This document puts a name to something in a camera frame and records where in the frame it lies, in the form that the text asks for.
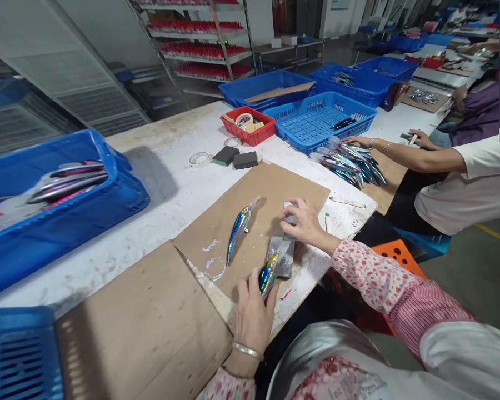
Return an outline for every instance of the masking tape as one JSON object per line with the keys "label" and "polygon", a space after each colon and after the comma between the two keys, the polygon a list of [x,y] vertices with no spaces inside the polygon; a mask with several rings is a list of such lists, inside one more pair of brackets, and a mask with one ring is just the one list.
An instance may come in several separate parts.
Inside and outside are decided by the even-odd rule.
{"label": "masking tape", "polygon": [[189,158],[189,164],[194,168],[205,167],[207,164],[210,164],[211,161],[211,154],[206,152],[195,153]]}

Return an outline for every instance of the woman's left hand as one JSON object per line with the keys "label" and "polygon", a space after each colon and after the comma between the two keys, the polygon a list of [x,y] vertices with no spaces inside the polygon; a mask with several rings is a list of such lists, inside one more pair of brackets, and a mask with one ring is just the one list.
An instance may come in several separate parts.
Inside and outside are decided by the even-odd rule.
{"label": "woman's left hand", "polygon": [[[258,276],[261,267],[253,269],[248,280],[242,279],[237,284],[239,301],[234,340],[260,354],[265,352],[271,336],[274,321],[274,307],[279,285],[274,285],[268,294],[266,303],[259,290]],[[259,366],[259,360],[234,349],[226,360],[225,369],[241,378],[252,378]]]}

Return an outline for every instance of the white t-shirt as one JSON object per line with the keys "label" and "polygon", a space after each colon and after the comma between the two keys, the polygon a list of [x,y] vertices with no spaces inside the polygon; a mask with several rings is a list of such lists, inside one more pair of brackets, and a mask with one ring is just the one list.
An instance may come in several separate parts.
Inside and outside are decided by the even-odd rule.
{"label": "white t-shirt", "polygon": [[499,136],[453,149],[463,157],[467,173],[451,172],[444,181],[423,188],[415,199],[422,219],[447,235],[500,218]]}

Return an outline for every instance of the yellow floor line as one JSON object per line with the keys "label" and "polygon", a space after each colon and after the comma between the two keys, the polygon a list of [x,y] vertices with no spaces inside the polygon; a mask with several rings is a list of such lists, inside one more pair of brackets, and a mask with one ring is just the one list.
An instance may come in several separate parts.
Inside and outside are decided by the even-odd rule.
{"label": "yellow floor line", "polygon": [[500,240],[500,234],[498,232],[493,231],[492,229],[487,228],[485,225],[482,224],[476,224],[475,225],[477,228],[480,228],[482,231],[485,233],[490,234],[491,236],[496,237],[498,240]]}

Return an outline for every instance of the pile of fishing lures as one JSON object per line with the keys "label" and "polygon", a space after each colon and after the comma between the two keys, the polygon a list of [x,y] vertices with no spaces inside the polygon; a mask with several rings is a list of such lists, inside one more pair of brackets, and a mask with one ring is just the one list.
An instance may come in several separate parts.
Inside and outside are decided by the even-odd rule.
{"label": "pile of fishing lures", "polygon": [[335,136],[329,138],[327,147],[319,147],[317,153],[309,156],[358,189],[364,188],[366,183],[387,185],[369,150],[349,146]]}
{"label": "pile of fishing lures", "polygon": [[415,90],[409,95],[409,98],[416,101],[417,103],[423,104],[435,104],[439,101],[437,96],[429,91]]}
{"label": "pile of fishing lures", "polygon": [[86,193],[107,180],[100,161],[59,166],[21,194],[0,197],[0,231]]}
{"label": "pile of fishing lures", "polygon": [[352,75],[347,74],[346,72],[337,72],[332,78],[337,83],[345,84],[346,86],[353,87],[354,86],[354,77]]}
{"label": "pile of fishing lures", "polygon": [[[252,218],[252,211],[256,206],[256,203],[261,197],[258,196],[250,205],[244,207],[238,214],[233,224],[232,234],[229,238],[228,243],[228,254],[226,256],[226,267],[229,267],[233,261],[233,255],[241,241],[243,233],[249,233],[248,222]],[[279,266],[280,261],[287,253],[291,243],[289,241],[284,241],[278,250],[266,261],[265,265],[261,269],[259,274],[259,290],[263,300],[267,299],[269,292],[274,286],[276,281],[276,267]]]}

